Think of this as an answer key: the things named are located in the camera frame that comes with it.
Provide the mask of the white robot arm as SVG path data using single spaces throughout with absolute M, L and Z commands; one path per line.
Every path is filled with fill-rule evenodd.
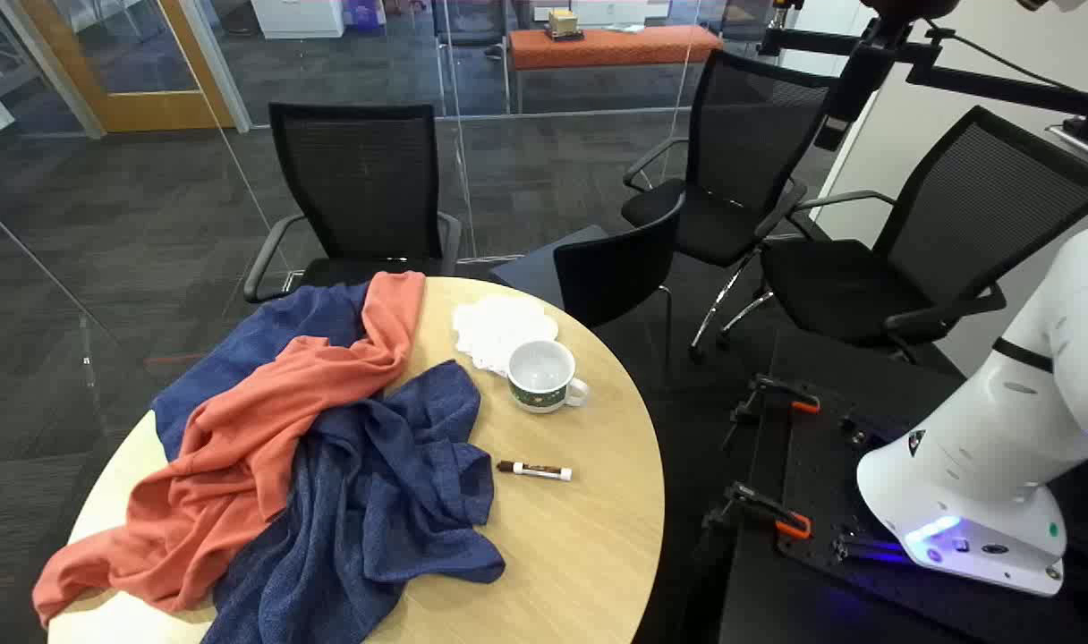
M 1054 599 L 1069 529 L 1047 483 L 1088 462 L 1088 228 L 1069 238 L 980 369 L 855 465 L 914 567 Z

